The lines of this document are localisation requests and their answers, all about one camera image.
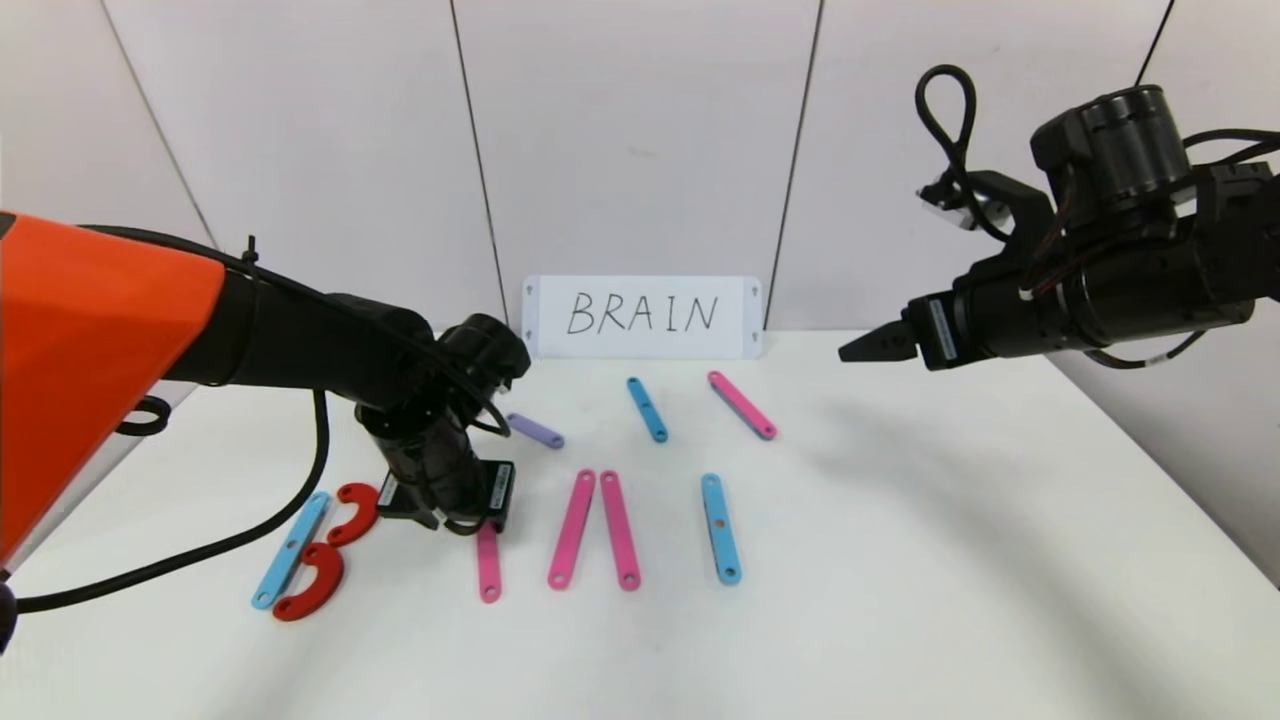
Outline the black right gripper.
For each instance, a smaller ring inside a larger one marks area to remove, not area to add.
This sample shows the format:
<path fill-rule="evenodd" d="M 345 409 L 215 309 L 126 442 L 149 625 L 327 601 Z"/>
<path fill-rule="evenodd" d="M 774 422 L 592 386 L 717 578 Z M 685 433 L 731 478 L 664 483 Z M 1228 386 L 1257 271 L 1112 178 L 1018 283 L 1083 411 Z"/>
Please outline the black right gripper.
<path fill-rule="evenodd" d="M 1011 277 L 974 281 L 965 275 L 950 290 L 910 301 L 902 319 L 842 345 L 840 361 L 904 363 L 916 357 L 919 348 L 927 368 L 941 372 L 1064 350 L 1056 305 L 1021 300 Z"/>

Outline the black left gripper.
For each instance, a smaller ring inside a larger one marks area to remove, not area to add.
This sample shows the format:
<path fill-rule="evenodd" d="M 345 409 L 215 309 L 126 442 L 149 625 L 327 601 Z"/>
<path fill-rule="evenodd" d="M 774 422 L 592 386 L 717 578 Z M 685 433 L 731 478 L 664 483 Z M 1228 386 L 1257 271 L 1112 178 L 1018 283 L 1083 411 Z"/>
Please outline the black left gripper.
<path fill-rule="evenodd" d="M 511 461 L 480 459 L 447 418 L 372 430 L 388 465 L 378 500 L 384 518 L 417 524 L 492 524 L 502 534 L 515 489 Z"/>

